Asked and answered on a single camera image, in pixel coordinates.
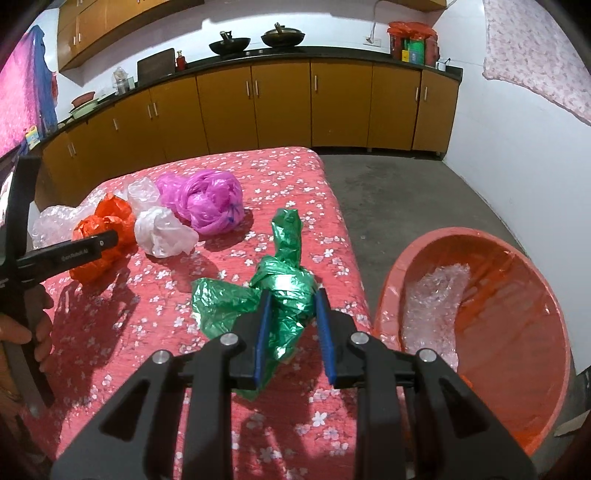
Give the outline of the person left hand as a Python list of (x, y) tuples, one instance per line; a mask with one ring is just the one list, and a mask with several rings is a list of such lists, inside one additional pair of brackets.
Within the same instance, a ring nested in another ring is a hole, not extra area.
[(51, 364), (53, 323), (48, 310), (54, 306), (43, 285), (37, 285), (25, 292), (27, 323), (34, 326), (31, 331), (10, 316), (1, 314), (1, 340), (17, 345), (36, 342), (34, 357), (41, 372), (46, 372)]

